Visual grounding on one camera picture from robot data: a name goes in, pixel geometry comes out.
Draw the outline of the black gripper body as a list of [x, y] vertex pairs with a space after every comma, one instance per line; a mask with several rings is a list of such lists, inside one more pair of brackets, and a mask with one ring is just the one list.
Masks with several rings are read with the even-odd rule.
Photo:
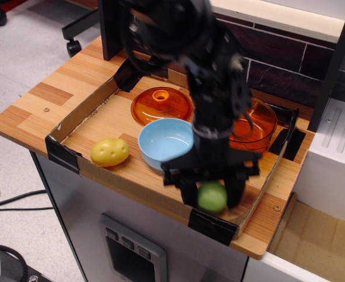
[[261, 153], [231, 148], [227, 137], [194, 135], [189, 152], [162, 163], [164, 185], [222, 180], [225, 187], [243, 188], [251, 176], [260, 174], [261, 158]]

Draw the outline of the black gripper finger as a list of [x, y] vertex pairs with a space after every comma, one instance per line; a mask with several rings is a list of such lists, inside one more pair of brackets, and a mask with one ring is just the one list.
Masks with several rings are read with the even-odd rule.
[[236, 207], [242, 198], [245, 188], [246, 175], [239, 174], [224, 178], [224, 184], [227, 192], [227, 207], [229, 209]]
[[184, 204], [191, 207], [197, 207], [198, 188], [196, 181], [189, 177], [180, 176], [178, 188], [181, 191], [181, 197]]

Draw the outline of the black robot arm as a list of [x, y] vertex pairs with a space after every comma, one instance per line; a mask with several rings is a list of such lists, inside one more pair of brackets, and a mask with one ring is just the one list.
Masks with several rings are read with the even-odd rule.
[[194, 146], [162, 164], [164, 183], [197, 206], [198, 183], [222, 180], [227, 206], [239, 204], [249, 176], [259, 174], [259, 153], [230, 147], [235, 121], [246, 116], [252, 93], [245, 59], [233, 33], [212, 13], [209, 1], [121, 1], [120, 35], [142, 73], [168, 63], [185, 70], [194, 104]]

